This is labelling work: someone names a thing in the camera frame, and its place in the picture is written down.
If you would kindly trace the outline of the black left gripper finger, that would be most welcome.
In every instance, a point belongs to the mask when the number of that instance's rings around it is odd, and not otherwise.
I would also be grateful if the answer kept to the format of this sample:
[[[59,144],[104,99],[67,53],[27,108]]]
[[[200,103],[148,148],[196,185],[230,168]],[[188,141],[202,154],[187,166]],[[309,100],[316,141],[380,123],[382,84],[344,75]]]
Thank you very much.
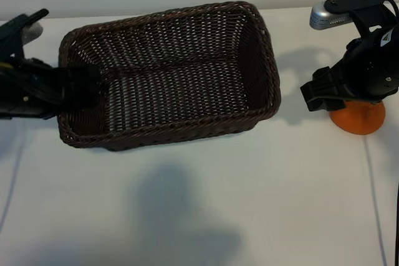
[[[63,84],[68,86],[87,85],[101,80],[99,67],[92,64],[62,67],[59,69],[59,76]]]
[[[73,87],[66,91],[62,108],[92,107],[99,102],[99,92],[100,89],[97,84]]]

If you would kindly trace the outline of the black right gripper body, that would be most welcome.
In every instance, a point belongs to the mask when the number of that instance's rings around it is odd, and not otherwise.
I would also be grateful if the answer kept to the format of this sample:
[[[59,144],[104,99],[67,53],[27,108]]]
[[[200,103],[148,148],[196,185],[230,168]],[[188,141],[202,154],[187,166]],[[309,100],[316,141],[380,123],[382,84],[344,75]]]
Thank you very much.
[[[335,65],[336,99],[379,102],[398,89],[398,26],[365,31]]]

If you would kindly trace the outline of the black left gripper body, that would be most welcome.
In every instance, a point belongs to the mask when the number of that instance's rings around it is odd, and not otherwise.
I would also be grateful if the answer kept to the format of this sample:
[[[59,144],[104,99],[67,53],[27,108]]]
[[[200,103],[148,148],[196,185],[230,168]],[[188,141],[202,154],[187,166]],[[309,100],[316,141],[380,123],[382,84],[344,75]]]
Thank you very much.
[[[1,118],[56,116],[64,100],[59,68],[37,59],[1,62]]]

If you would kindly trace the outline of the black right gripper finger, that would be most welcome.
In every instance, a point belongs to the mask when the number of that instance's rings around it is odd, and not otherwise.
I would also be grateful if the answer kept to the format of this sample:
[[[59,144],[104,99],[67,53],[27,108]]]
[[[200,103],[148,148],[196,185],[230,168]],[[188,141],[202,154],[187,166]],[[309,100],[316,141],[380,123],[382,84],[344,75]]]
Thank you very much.
[[[346,107],[336,88],[329,83],[307,82],[300,90],[310,112],[333,112]]]
[[[315,88],[332,88],[342,84],[342,68],[340,66],[323,67],[312,75],[312,86]]]

